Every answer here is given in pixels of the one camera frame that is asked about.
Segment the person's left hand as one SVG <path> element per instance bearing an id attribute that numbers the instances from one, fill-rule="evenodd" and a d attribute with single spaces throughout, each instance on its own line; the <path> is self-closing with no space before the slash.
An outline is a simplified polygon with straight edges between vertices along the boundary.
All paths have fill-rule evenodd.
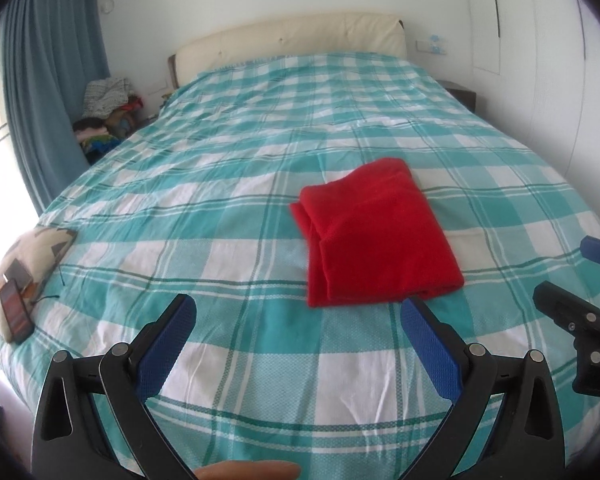
<path id="1" fill-rule="evenodd" d="M 296 480 L 301 467 L 284 460 L 224 460 L 194 470 L 200 480 Z"/>

